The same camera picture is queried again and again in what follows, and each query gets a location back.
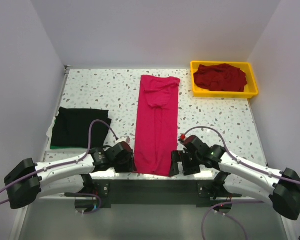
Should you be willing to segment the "pink t shirt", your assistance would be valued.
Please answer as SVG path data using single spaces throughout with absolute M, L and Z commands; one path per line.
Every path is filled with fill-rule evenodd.
M 177 149 L 180 79 L 142 75 L 134 161 L 141 174 L 168 177 Z

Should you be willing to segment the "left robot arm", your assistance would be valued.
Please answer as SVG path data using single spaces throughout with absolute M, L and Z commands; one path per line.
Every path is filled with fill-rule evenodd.
M 136 171 L 133 150 L 125 141 L 56 162 L 24 159 L 4 178 L 10 207 L 20 209 L 56 194 L 92 195 L 91 174 L 110 168 L 116 173 Z

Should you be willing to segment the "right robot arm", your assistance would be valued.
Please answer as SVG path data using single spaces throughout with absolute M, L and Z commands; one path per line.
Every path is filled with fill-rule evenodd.
M 170 176 L 198 174 L 201 166 L 214 169 L 210 183 L 199 185 L 200 193 L 213 199 L 240 195 L 269 204 L 281 216 L 296 221 L 300 216 L 300 177 L 292 169 L 284 171 L 258 165 L 220 145 L 208 146 L 197 136 L 182 137 L 184 149 L 171 152 Z

